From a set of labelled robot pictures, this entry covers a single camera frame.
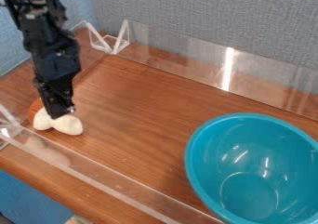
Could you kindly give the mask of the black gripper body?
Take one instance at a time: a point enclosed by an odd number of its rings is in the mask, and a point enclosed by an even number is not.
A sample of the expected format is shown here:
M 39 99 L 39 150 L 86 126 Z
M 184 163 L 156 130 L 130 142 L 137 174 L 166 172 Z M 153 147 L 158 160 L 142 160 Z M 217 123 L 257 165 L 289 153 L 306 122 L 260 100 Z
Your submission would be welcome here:
M 43 37 L 31 40 L 30 52 L 38 81 L 71 81 L 81 72 L 81 44 L 73 36 L 59 36 L 53 43 Z

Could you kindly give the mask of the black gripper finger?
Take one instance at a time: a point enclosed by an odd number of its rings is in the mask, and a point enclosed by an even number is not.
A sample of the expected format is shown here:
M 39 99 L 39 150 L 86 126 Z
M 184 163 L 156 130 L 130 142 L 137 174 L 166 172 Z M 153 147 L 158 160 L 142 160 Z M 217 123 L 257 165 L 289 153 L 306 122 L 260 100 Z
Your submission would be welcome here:
M 45 83 L 39 80 L 38 77 L 34 78 L 34 84 L 35 84 L 35 86 L 37 86 L 37 88 L 38 88 L 42 101 L 43 101 L 43 104 L 45 104 L 45 106 L 46 106 L 46 104 L 47 104 L 47 101 L 46 101 L 46 99 L 47 99 L 47 97 L 46 97 L 46 85 L 45 85 Z
M 77 110 L 73 97 L 73 77 L 41 83 L 41 95 L 46 111 L 53 119 L 58 119 Z

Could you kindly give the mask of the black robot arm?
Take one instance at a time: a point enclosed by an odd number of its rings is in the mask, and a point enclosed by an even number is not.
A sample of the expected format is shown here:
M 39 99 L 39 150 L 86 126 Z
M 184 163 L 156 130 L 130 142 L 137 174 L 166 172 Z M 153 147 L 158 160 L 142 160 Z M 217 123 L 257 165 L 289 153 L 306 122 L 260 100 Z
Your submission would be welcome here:
M 73 80 L 81 72 L 81 44 L 63 28 L 66 7 L 61 0 L 5 0 L 5 7 L 34 60 L 34 82 L 46 111 L 58 119 L 77 110 Z

